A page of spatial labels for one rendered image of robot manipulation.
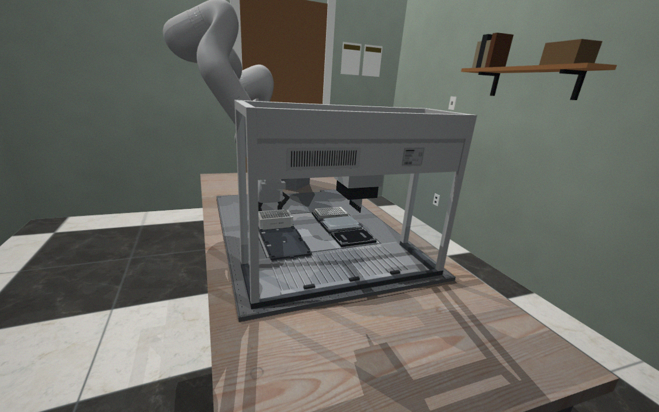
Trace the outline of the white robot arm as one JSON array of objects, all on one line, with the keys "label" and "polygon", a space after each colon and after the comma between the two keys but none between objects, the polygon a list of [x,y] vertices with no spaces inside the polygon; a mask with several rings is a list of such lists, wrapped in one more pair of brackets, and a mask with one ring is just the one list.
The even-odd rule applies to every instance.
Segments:
[{"label": "white robot arm", "polygon": [[263,65],[241,70],[233,49],[238,30],[235,8],[227,0],[200,3],[163,26],[168,49],[198,63],[205,83],[234,123],[235,100],[271,102],[274,88],[272,74]]}]

